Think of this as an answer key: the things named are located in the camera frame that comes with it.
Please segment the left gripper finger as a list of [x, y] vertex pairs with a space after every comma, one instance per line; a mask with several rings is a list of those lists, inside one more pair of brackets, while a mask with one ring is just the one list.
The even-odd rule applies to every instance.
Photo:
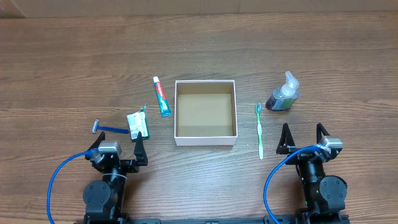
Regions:
[[104, 131], [102, 131], [100, 133], [100, 135], [98, 136], [98, 138], [96, 139], [96, 141], [88, 148], [88, 150], [85, 153], [85, 159], [86, 160], [90, 160], [91, 157], [93, 156], [93, 152], [95, 149], [98, 148], [98, 146], [100, 145], [101, 141], [104, 141], [106, 137], [106, 134]]
[[136, 138], [136, 144], [134, 147], [134, 155], [136, 157], [136, 164], [137, 166], [147, 166], [148, 165], [148, 158], [146, 151], [144, 149], [144, 143], [142, 138], [142, 133], [138, 132]]

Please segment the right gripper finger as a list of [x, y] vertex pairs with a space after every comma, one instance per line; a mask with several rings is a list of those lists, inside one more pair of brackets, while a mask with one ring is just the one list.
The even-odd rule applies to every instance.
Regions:
[[317, 135], [317, 144], [325, 144], [330, 136], [328, 131], [321, 123], [317, 124], [316, 135]]
[[277, 154], [291, 154], [296, 151], [294, 139], [287, 123], [282, 126], [282, 133], [276, 149]]

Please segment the blue disposable razor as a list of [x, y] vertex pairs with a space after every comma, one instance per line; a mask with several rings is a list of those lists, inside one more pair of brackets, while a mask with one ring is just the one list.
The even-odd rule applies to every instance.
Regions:
[[92, 128], [91, 132], [93, 134], [95, 134], [97, 132], [97, 130], [109, 131], [109, 132], [121, 133], [121, 134], [129, 134], [128, 129], [114, 128], [114, 127], [109, 127], [109, 126], [100, 126], [98, 119], [96, 119], [94, 121], [93, 128]]

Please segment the green Dettol soap bar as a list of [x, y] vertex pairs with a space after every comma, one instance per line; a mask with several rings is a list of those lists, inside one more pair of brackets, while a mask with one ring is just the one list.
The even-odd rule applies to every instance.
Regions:
[[139, 133], [142, 134], [143, 139], [150, 138], [146, 119], [146, 107], [147, 103], [145, 103], [138, 112], [126, 116], [132, 141], [135, 141], [138, 138]]

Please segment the blue foam soap bottle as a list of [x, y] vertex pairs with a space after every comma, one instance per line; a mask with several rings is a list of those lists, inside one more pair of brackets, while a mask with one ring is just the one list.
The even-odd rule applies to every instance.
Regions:
[[299, 81], [290, 71], [285, 72], [286, 81], [280, 87], [273, 90], [266, 102], [266, 108], [271, 111], [289, 110], [299, 97]]

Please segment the green toothbrush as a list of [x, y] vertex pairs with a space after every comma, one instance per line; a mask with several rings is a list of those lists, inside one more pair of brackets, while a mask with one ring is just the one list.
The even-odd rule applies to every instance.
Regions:
[[259, 151], [259, 158], [263, 159], [264, 158], [264, 148], [262, 144], [262, 126], [261, 126], [261, 120], [260, 120], [260, 114], [262, 111], [262, 104], [258, 103], [256, 105], [256, 118], [257, 118], [257, 136], [258, 136], [258, 151]]

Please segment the Colgate toothpaste tube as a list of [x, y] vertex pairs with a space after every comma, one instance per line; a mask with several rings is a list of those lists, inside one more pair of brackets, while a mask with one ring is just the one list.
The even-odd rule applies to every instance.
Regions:
[[172, 112], [170, 110], [167, 99], [164, 95], [162, 84], [161, 84], [159, 78], [153, 77], [153, 81], [154, 81], [154, 86], [155, 86], [155, 90], [156, 90], [156, 94], [157, 94], [157, 99], [159, 102], [161, 116], [162, 117], [171, 116]]

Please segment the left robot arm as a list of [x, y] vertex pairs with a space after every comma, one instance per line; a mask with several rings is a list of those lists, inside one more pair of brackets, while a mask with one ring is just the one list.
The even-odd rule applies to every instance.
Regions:
[[121, 159], [119, 142], [105, 140], [104, 132], [86, 152], [85, 159], [102, 174], [102, 179], [92, 181], [83, 191], [86, 204], [83, 222], [129, 223], [129, 215], [123, 213], [127, 175], [138, 173], [141, 166], [148, 165], [142, 133], [137, 135], [134, 159]]

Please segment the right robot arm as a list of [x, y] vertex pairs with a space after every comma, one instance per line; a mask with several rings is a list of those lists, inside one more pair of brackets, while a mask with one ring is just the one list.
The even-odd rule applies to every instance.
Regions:
[[338, 176], [326, 175], [323, 165], [335, 159], [343, 149], [343, 142], [338, 137], [330, 136], [322, 124], [317, 124], [317, 144], [325, 149], [300, 152], [296, 147], [288, 124], [282, 127], [281, 138], [276, 153], [291, 155], [286, 162], [295, 166], [301, 178], [305, 208], [296, 210], [291, 223], [349, 223], [348, 216], [342, 216], [345, 209], [347, 183]]

